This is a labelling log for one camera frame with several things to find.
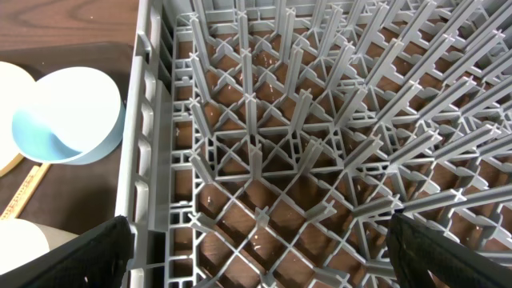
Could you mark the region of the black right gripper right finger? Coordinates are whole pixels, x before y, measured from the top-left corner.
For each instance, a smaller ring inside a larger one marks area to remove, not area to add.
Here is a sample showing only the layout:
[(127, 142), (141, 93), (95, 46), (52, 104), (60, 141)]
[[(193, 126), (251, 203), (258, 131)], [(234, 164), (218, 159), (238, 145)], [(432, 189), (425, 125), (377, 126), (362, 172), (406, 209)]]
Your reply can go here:
[(511, 270), (403, 214), (393, 214), (386, 235), (401, 287), (510, 287)]

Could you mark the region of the pale green cup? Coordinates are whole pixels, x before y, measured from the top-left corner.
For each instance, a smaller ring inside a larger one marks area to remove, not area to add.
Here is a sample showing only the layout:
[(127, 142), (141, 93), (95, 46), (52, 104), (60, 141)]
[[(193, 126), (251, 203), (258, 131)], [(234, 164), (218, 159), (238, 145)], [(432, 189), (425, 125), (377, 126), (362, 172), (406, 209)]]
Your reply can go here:
[(1, 220), (1, 274), (5, 274), (78, 235), (19, 218)]

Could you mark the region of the light blue bowl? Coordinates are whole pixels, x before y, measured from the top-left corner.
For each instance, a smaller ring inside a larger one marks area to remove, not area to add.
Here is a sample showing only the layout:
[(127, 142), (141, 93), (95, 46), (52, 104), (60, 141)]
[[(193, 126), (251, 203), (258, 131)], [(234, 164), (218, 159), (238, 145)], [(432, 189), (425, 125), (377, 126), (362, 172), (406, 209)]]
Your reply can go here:
[(10, 130), (15, 145), (30, 160), (85, 165), (119, 145), (125, 113), (111, 76), (74, 66), (37, 80), (28, 99), (16, 107)]

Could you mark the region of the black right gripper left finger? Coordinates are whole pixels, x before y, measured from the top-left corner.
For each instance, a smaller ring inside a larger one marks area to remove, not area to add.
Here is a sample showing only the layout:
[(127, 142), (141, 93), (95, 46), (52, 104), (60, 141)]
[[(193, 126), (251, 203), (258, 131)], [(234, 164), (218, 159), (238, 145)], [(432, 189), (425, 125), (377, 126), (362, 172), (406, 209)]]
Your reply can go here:
[(1, 276), (2, 287), (122, 285), (132, 247), (126, 217), (116, 216)]

